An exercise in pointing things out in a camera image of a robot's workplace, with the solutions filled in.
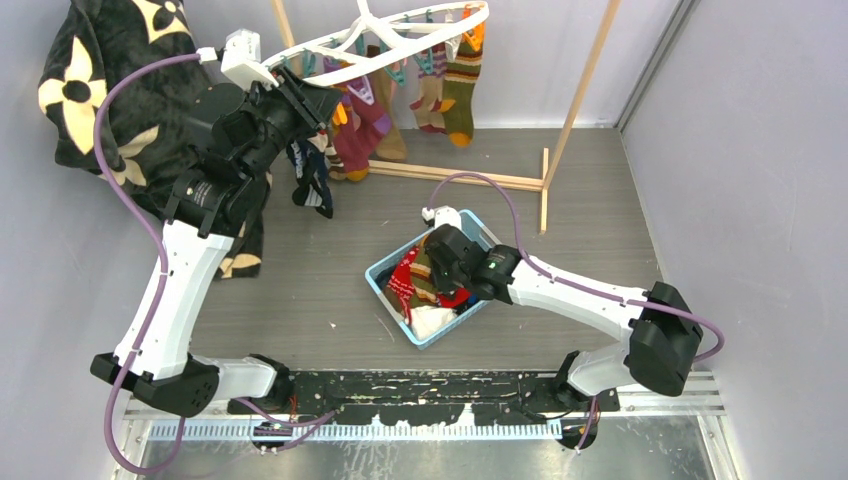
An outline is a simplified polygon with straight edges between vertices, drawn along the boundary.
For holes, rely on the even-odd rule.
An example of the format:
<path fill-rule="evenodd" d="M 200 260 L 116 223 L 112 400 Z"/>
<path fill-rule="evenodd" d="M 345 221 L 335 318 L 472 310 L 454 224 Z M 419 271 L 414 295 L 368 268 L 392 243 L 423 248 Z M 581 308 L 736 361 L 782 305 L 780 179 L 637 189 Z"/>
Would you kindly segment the navy black white sock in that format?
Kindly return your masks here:
<path fill-rule="evenodd" d="M 333 198 L 328 186 L 329 169 L 326 149 L 329 144 L 324 131 L 290 143 L 286 156 L 294 168 L 296 188 L 292 202 L 301 207 L 311 207 L 327 219 L 334 216 Z"/>

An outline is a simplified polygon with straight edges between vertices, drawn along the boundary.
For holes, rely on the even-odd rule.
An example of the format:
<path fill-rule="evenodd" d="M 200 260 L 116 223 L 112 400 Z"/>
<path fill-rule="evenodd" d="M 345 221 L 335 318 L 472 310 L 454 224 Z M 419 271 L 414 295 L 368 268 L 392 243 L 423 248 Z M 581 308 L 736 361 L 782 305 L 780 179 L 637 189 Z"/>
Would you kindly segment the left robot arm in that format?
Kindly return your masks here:
<path fill-rule="evenodd" d="M 221 359 L 189 350 L 221 263 L 264 206 L 271 164 L 295 141 L 323 130 L 342 98 L 287 69 L 272 77 L 270 86 L 213 85 L 190 106 L 185 124 L 197 163 L 176 180 L 164 222 L 154 229 L 162 254 L 130 328 L 90 366 L 93 376 L 180 417 L 218 400 L 232 413 L 278 413 L 294 393 L 289 369 L 264 355 Z"/>

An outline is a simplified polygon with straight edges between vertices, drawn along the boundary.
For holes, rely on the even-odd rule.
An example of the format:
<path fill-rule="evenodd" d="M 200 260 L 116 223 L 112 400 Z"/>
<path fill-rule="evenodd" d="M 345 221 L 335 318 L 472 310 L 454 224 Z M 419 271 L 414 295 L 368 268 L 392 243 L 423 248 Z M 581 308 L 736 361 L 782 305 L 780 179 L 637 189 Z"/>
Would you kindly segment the white clip hanger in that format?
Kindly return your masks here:
<path fill-rule="evenodd" d="M 366 1 L 359 1 L 357 7 L 359 16 L 350 27 L 289 47 L 264 60 L 263 65 L 273 69 L 303 53 L 336 60 L 343 64 L 340 69 L 306 79 L 311 85 L 330 87 L 366 76 L 438 44 L 458 40 L 482 25 L 490 14 L 485 1 L 443 3 L 382 18 L 370 11 Z M 386 50 L 374 57 L 356 53 L 354 44 L 364 35 L 381 41 Z"/>

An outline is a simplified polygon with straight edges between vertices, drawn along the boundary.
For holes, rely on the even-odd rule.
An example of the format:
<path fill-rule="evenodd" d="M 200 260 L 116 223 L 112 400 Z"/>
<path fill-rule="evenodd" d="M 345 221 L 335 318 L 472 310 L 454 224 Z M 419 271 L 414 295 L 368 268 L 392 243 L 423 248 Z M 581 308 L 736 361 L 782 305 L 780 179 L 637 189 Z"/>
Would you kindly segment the brown white orange sock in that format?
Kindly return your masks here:
<path fill-rule="evenodd" d="M 409 271 L 413 291 L 409 300 L 410 307 L 439 306 L 438 291 L 432 280 L 432 265 L 422 242 L 415 247 Z"/>

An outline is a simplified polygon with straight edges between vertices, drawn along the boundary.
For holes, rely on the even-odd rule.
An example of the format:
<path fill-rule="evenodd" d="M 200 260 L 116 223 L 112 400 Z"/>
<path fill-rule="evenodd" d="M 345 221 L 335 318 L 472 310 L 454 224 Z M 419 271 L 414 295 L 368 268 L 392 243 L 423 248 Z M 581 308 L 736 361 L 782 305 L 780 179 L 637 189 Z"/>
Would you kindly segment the orange clothespin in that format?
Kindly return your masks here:
<path fill-rule="evenodd" d="M 345 105 L 342 102 L 339 102 L 334 109 L 332 115 L 332 124 L 335 127 L 341 127 L 349 122 L 349 117 L 347 111 L 345 109 Z"/>

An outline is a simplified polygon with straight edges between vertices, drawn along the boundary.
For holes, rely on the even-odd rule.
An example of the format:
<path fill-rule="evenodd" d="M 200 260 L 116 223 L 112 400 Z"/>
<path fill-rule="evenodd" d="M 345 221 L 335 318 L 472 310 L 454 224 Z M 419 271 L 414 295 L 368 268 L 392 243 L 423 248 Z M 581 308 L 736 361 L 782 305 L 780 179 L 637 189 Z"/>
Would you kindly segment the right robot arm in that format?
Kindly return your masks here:
<path fill-rule="evenodd" d="M 463 288 L 481 300 L 549 311 L 615 339 L 563 360 L 551 395 L 565 409 L 589 408 L 601 393 L 631 384 L 667 397 L 682 394 L 704 332 L 672 285 L 644 290 L 596 281 L 512 246 L 485 249 L 450 225 L 436 228 L 424 250 L 440 291 Z"/>

